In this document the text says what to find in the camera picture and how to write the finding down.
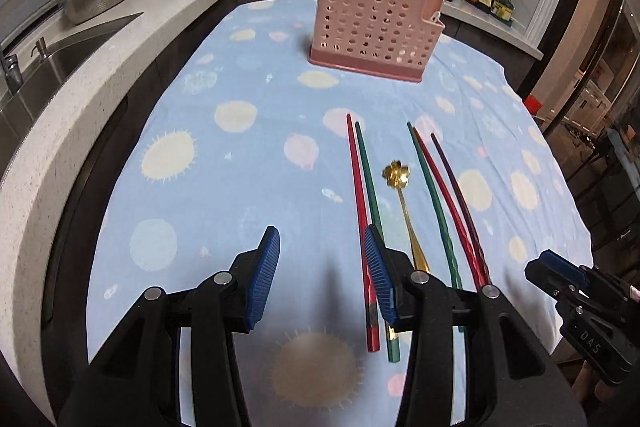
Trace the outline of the person's right hand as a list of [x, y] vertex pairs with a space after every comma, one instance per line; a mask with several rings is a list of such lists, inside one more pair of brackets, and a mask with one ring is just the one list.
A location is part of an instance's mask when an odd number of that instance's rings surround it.
[[602, 381], [587, 361], [582, 362], [582, 368], [574, 384], [572, 384], [572, 392], [579, 402], [596, 399], [600, 403], [608, 403], [611, 402], [621, 390], [621, 387], [612, 387], [605, 381]]

